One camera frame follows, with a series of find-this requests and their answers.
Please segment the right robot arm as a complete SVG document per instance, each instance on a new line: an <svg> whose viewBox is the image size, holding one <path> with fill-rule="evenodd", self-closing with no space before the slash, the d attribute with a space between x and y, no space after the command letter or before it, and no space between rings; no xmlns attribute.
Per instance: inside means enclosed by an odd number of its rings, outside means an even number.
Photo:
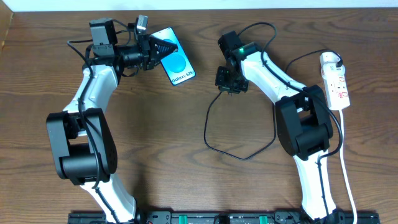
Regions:
<svg viewBox="0 0 398 224"><path fill-rule="evenodd" d="M218 39L226 66L218 67L220 92L241 93L255 84L274 105L280 144L293 157L302 188L302 223L339 223L332 199L327 158L336 116L318 85L307 87L290 78L255 42L244 44L231 31Z"/></svg>

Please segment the white USB charger plug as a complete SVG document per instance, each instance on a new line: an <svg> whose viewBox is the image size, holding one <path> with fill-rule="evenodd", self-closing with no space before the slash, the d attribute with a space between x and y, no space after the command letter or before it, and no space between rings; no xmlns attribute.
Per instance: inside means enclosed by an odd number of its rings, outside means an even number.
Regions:
<svg viewBox="0 0 398 224"><path fill-rule="evenodd" d="M345 76L345 71L345 66L340 62L327 62L321 65L321 75L325 80L333 77L343 77Z"/></svg>

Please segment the white power strip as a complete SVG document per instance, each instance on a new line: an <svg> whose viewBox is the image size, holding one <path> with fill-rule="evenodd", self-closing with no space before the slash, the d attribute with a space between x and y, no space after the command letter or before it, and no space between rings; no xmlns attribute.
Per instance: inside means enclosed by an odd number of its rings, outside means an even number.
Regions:
<svg viewBox="0 0 398 224"><path fill-rule="evenodd" d="M320 56L320 65L327 62L340 62L343 64L338 54L323 52ZM329 109L338 111L347 108L350 105L350 101L345 76L323 79L323 81Z"/></svg>

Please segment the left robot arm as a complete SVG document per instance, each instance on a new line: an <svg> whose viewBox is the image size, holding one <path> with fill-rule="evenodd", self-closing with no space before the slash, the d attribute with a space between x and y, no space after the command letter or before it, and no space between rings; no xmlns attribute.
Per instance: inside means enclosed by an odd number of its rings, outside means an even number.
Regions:
<svg viewBox="0 0 398 224"><path fill-rule="evenodd" d="M47 116L46 125L58 176L78 185L103 209L105 223L147 223L116 169L118 155L105 111L125 69L152 70L178 51L177 44L147 34L140 15L125 31L135 43L118 43L116 19L90 21L91 39L83 59L83 79L71 102Z"/></svg>

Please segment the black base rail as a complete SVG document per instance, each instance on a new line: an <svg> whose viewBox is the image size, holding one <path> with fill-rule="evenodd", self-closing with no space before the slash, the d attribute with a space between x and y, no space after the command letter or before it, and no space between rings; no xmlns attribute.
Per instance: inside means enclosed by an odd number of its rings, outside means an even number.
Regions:
<svg viewBox="0 0 398 224"><path fill-rule="evenodd" d="M378 213L363 212L357 214L360 224L380 224ZM288 223L353 223L354 217L350 212L336 210L329 220L310 221L303 213L295 211L276 211L274 213L175 213L175 212L149 212L146 221L129 221L121 223L147 223L147 224L288 224ZM81 223L111 223L106 221L104 213L69 213L68 224Z"/></svg>

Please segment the blue Galaxy smartphone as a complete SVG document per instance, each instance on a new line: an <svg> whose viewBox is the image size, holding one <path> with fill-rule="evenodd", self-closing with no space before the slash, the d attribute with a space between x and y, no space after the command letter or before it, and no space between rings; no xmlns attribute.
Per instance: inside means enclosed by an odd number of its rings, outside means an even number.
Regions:
<svg viewBox="0 0 398 224"><path fill-rule="evenodd" d="M177 51L161 60L161 64L173 86L179 85L196 76L182 45L171 27L151 34L158 39L177 45Z"/></svg>

